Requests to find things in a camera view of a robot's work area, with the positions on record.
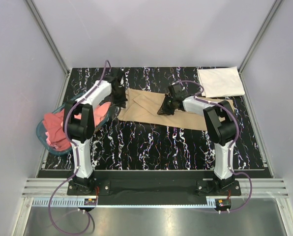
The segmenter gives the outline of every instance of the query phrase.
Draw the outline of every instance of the tan towel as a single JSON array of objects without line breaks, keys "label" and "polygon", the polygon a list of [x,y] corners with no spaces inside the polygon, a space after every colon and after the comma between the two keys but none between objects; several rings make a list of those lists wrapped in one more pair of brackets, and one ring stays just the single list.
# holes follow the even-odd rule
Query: tan towel
[{"label": "tan towel", "polygon": [[[160,116],[157,111],[164,101],[163,93],[141,91],[128,88],[126,97],[128,99],[126,108],[122,109],[118,115],[119,120],[136,121],[151,124],[161,124],[184,129],[206,131],[205,118],[203,116],[175,110],[173,116]],[[220,99],[207,99],[213,102],[220,102]],[[233,101],[228,100],[233,108]]]}]

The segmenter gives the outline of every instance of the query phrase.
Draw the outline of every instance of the blue plastic basket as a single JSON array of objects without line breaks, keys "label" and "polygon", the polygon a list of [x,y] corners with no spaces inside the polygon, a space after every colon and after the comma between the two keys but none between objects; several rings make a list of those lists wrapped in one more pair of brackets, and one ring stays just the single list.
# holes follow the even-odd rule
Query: blue plastic basket
[{"label": "blue plastic basket", "polygon": [[[79,97],[81,97],[84,93],[80,93],[77,96],[73,97],[72,100],[76,100]],[[56,114],[60,111],[62,111],[64,109],[65,103],[63,105],[61,105],[60,107],[58,107],[56,110],[54,110],[52,113]],[[101,121],[98,126],[96,126],[95,131],[97,131],[100,127],[103,126],[103,124],[106,123],[106,121],[108,121],[109,119],[109,111],[107,112],[105,118],[103,121]],[[57,151],[56,149],[54,149],[53,147],[49,146],[46,142],[47,136],[46,136],[46,128],[43,125],[43,120],[41,120],[41,122],[38,124],[37,128],[36,128],[36,135],[38,137],[38,139],[40,140],[40,142],[42,143],[42,145],[51,153],[54,155],[64,155],[69,153],[72,150],[72,147],[68,148],[67,150],[64,151]]]}]

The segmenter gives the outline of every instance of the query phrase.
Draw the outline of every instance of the pink cloth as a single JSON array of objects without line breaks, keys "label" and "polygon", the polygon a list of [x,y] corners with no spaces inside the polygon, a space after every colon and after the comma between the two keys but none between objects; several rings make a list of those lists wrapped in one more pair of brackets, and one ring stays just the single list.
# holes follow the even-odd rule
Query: pink cloth
[{"label": "pink cloth", "polygon": [[[106,113],[111,105],[111,102],[106,102],[102,106],[97,106],[94,110],[95,127],[105,118]],[[55,148],[57,151],[64,151],[70,148],[71,144],[66,139],[65,133],[62,130],[64,109],[59,113],[47,113],[44,116],[43,125],[46,128],[47,136],[46,142],[49,146]]]}]

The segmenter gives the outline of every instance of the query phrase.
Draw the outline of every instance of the white wall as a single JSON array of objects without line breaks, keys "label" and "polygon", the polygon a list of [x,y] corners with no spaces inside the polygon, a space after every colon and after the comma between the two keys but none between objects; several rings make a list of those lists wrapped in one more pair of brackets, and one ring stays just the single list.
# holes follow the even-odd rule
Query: white wall
[{"label": "white wall", "polygon": [[293,205],[293,0],[282,4],[243,77],[274,173]]},{"label": "white wall", "polygon": [[54,109],[64,74],[23,0],[0,0],[0,236],[10,235],[42,145],[35,128]]},{"label": "white wall", "polygon": [[240,66],[274,0],[34,0],[68,67]]}]

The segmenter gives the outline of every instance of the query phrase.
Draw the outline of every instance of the red cloth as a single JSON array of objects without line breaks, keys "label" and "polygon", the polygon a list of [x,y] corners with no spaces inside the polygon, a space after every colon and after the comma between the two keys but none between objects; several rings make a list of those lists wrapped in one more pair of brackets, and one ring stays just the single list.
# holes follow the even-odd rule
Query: red cloth
[{"label": "red cloth", "polygon": [[52,145],[56,145],[57,151],[64,151],[70,148],[71,144],[66,139],[66,135],[62,130],[61,123],[63,121],[64,109],[56,114],[47,113],[44,115],[43,125],[49,133],[49,141]]}]

